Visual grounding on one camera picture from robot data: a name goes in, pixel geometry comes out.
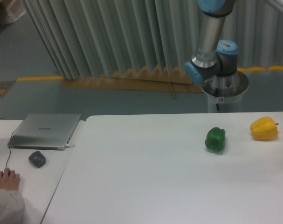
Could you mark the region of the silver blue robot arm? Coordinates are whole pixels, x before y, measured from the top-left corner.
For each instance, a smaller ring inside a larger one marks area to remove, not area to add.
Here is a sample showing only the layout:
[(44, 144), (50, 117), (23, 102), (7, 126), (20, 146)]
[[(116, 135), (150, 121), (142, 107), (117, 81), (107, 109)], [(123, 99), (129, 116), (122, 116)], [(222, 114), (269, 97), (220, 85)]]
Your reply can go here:
[(196, 50), (191, 60), (185, 63), (185, 71), (191, 81), (201, 84), (215, 76), (230, 76), (236, 73), (238, 48), (236, 43), (219, 43), (226, 16), (234, 8), (234, 0), (198, 0), (203, 23)]

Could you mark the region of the person's bare hand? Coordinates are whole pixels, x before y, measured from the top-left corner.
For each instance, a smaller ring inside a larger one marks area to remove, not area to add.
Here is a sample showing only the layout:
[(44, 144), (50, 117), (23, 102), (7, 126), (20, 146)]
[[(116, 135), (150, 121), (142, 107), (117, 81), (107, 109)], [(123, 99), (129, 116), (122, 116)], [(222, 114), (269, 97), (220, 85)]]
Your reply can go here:
[(3, 178), (3, 171), (0, 171), (0, 189), (8, 191), (18, 191), (20, 174), (15, 173), (15, 178)]

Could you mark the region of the beige sleeved forearm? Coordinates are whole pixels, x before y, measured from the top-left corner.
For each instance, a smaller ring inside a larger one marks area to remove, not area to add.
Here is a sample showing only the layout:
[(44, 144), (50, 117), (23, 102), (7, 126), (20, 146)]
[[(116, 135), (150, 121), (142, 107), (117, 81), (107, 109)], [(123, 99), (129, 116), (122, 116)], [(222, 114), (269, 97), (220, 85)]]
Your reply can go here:
[(0, 224), (20, 224), (25, 210), (22, 194), (0, 189)]

